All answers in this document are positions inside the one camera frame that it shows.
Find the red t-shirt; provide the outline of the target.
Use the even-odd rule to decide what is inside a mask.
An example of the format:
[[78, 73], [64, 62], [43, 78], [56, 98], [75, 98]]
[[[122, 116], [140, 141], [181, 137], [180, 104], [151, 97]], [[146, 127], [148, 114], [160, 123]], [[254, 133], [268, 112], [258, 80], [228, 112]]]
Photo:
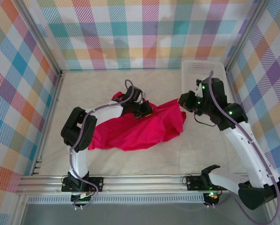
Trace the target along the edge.
[[159, 106], [149, 105], [153, 109], [149, 116], [137, 119], [128, 113], [98, 125], [88, 150], [143, 150], [167, 142], [183, 132], [186, 113], [181, 111], [177, 99]]

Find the white plastic basket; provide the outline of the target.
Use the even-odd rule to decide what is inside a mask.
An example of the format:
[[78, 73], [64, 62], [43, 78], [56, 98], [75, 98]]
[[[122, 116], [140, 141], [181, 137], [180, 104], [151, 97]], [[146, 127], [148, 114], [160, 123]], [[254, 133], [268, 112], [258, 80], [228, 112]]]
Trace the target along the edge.
[[224, 65], [221, 62], [207, 60], [185, 60], [182, 62], [182, 93], [190, 90], [197, 92], [196, 80], [204, 80], [214, 72], [212, 78], [219, 78], [223, 81], [225, 94], [228, 103], [234, 103], [234, 97], [230, 90]]

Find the grey aluminium side rail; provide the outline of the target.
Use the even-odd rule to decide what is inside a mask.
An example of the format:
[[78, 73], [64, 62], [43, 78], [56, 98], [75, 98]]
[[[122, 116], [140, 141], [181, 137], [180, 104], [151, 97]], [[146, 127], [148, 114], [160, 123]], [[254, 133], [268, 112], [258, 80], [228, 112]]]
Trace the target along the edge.
[[234, 99], [243, 108], [244, 112], [248, 116], [250, 124], [253, 125], [257, 121], [258, 116], [254, 109], [254, 102], [250, 95], [249, 87], [247, 87], [241, 74], [235, 77], [234, 74], [230, 72], [228, 73], [227, 78], [231, 86]]
[[33, 155], [33, 158], [31, 161], [31, 166], [27, 173], [28, 176], [39, 175], [39, 172], [35, 172], [35, 170], [37, 169], [36, 164], [42, 163], [45, 146], [46, 146], [47, 140], [49, 138], [49, 134], [50, 134], [50, 130], [52, 127], [55, 110], [56, 110], [56, 107], [57, 107], [57, 104], [59, 101], [59, 96], [60, 96], [61, 89], [63, 86], [64, 78], [65, 78], [65, 73], [63, 71], [61, 71], [61, 73], [57, 79], [57, 85], [56, 85], [56, 89], [55, 89], [55, 92], [54, 92], [52, 100], [51, 100], [51, 104], [50, 104], [49, 111], [47, 114], [47, 119], [44, 123], [43, 132], [40, 135], [40, 142]]

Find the thin grey frame rail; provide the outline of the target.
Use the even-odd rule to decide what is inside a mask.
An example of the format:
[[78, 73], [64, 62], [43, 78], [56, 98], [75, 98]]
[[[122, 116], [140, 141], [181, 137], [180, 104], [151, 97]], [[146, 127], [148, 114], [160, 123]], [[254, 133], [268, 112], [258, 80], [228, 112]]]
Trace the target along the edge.
[[71, 72], [88, 72], [88, 71], [129, 71], [129, 70], [182, 70], [181, 67], [169, 67], [169, 68], [108, 68], [108, 69], [67, 69], [62, 70], [62, 73], [71, 73]]

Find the aluminium mounting rail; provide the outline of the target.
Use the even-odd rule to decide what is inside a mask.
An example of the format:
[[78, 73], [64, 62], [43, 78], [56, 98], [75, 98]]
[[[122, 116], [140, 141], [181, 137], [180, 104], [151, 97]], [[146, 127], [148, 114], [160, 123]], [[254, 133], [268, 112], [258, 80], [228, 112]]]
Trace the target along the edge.
[[[210, 193], [196, 187], [188, 191], [182, 174], [146, 175], [102, 175], [103, 189], [100, 195], [111, 194], [189, 194]], [[17, 188], [17, 195], [78, 195], [70, 189], [63, 192], [63, 176], [23, 176]]]

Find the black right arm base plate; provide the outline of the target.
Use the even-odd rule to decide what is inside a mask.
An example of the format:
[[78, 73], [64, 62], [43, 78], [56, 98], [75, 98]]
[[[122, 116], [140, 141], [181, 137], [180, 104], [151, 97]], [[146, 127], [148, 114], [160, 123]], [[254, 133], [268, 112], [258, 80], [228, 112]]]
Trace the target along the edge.
[[220, 186], [206, 186], [200, 175], [185, 175], [182, 178], [182, 183], [186, 186], [188, 191], [221, 191], [226, 190]]

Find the grey aluminium frame post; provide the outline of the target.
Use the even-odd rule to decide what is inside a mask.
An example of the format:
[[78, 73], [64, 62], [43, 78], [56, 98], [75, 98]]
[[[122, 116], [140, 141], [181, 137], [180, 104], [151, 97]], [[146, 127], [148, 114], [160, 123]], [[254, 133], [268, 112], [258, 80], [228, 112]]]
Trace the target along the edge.
[[44, 36], [42, 35], [37, 23], [34, 21], [32, 15], [30, 14], [24, 0], [12, 0], [15, 7], [19, 11], [20, 15], [23, 17], [24, 21], [26, 22], [31, 34], [33, 35], [34, 39], [40, 46], [41, 50], [43, 51], [44, 55], [46, 56], [48, 62], [52, 66], [53, 70], [59, 75], [62, 75], [62, 70], [60, 69], [57, 61], [55, 60], [49, 46], [47, 45]]
[[240, 30], [237, 34], [237, 38], [233, 43], [228, 53], [228, 56], [224, 62], [225, 71], [227, 73], [235, 64], [237, 58], [239, 57], [246, 42], [248, 41], [252, 32], [254, 31], [258, 21], [260, 20], [260, 17], [262, 16], [269, 2], [270, 0], [253, 0], [253, 4], [250, 7], [248, 13], [246, 14], [244, 22], [242, 23]]

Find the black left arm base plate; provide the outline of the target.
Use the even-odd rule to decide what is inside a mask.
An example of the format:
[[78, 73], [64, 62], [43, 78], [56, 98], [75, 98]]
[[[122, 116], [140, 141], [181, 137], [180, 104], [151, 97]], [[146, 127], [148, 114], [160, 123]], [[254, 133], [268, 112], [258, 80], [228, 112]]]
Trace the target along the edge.
[[[92, 184], [96, 185], [99, 192], [103, 190], [103, 177], [88, 177], [85, 179], [88, 182], [91, 182]], [[90, 185], [75, 177], [64, 177], [62, 178], [61, 182], [62, 182], [62, 186], [61, 186], [62, 192], [88, 192], [88, 191], [95, 192], [96, 191], [96, 188], [93, 185]]]

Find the grey frame leg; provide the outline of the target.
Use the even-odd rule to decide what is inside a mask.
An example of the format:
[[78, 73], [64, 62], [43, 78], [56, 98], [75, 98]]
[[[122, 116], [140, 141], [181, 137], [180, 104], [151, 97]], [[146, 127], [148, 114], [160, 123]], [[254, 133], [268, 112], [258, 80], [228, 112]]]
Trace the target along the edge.
[[13, 208], [13, 214], [10, 217], [8, 225], [21, 225], [24, 211], [28, 202], [28, 195], [17, 195], [16, 201]]
[[[273, 217], [276, 213], [276, 209], [274, 207], [269, 206], [269, 205], [266, 207], [266, 209], [267, 209], [270, 220], [273, 220]], [[280, 214], [276, 217], [276, 219], [274, 220], [272, 225], [280, 225]]]

